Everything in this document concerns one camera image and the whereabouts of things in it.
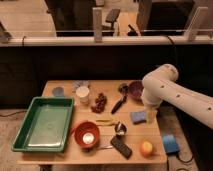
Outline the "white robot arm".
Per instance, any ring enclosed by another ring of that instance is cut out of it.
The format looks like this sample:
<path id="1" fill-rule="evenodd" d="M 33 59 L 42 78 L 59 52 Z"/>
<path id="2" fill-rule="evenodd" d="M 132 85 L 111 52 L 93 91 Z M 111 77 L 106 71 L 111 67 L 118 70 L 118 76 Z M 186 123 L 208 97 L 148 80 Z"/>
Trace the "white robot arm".
<path id="1" fill-rule="evenodd" d="M 184 88 L 176 83 L 175 66 L 164 64 L 142 79 L 142 102 L 146 109 L 157 109 L 163 101 L 181 109 L 213 129 L 213 97 Z"/>

